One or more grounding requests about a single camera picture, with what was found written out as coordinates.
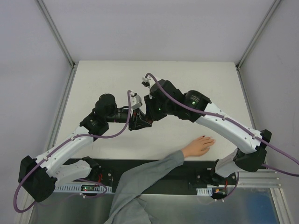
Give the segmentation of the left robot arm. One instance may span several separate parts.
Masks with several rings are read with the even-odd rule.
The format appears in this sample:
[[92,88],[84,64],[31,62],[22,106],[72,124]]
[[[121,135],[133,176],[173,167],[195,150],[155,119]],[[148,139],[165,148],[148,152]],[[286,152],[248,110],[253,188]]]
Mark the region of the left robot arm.
[[125,129],[130,131],[151,127],[153,120],[148,112],[141,111],[142,99],[131,91],[127,94],[128,106],[117,107],[115,97],[106,93],[100,96],[92,112],[62,143],[47,152],[20,163],[19,187],[24,188],[35,202],[47,199],[65,183],[85,178],[93,182],[99,176],[99,165],[84,157],[73,165],[65,165],[75,153],[97,139],[115,138]]

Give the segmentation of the mannequin hand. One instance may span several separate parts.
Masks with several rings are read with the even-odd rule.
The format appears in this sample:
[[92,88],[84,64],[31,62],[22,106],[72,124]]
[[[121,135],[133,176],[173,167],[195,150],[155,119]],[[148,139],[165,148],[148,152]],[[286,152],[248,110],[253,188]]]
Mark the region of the mannequin hand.
[[192,156],[202,156],[206,154],[212,145],[215,144],[215,139],[212,137],[201,136],[182,149],[185,158]]

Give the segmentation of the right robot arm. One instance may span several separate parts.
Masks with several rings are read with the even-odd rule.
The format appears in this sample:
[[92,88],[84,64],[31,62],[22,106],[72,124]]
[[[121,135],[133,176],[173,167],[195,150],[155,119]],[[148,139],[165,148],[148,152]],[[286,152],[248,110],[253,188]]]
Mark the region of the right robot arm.
[[168,80],[143,78],[142,84],[149,88],[144,97],[146,115],[152,121],[159,121],[167,115],[181,120],[203,125],[232,142],[237,148],[226,157],[216,160],[215,167],[204,177],[208,182],[221,184],[226,178],[237,172],[256,172],[266,157],[266,143],[271,140],[271,132],[258,131],[237,122],[224,113],[216,104],[202,93],[190,90],[182,93]]

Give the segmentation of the grey sleeved forearm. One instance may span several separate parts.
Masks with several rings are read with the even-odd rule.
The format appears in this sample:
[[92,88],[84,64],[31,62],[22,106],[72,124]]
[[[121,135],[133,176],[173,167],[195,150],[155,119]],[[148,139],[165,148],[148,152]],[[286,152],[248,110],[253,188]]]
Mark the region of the grey sleeved forearm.
[[158,224],[159,220],[146,211],[147,202],[139,195],[183,165],[184,155],[178,150],[165,158],[142,164],[124,172],[116,188],[106,224]]

